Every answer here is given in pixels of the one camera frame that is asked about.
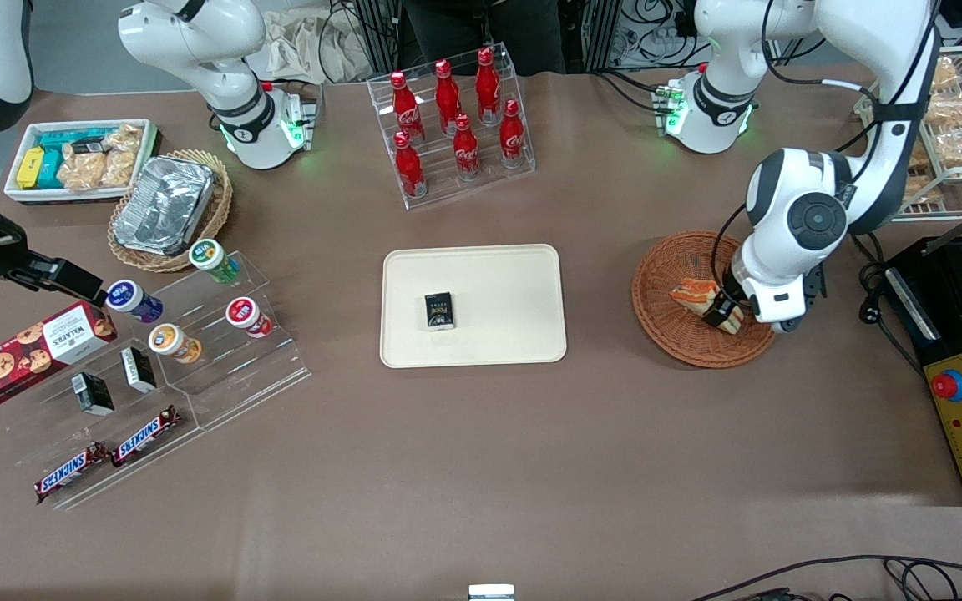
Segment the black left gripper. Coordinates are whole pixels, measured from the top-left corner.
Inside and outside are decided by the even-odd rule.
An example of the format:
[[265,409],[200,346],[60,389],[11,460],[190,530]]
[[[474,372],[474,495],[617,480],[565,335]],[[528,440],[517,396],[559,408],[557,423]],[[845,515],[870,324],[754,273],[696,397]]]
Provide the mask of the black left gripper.
[[725,332],[739,332],[745,320],[744,312],[756,315],[756,300],[753,295],[753,288],[745,284],[746,278],[750,274],[742,262],[730,262],[724,270],[721,279],[722,293],[719,290],[717,296],[711,301],[702,319],[705,322],[721,322],[719,330]]

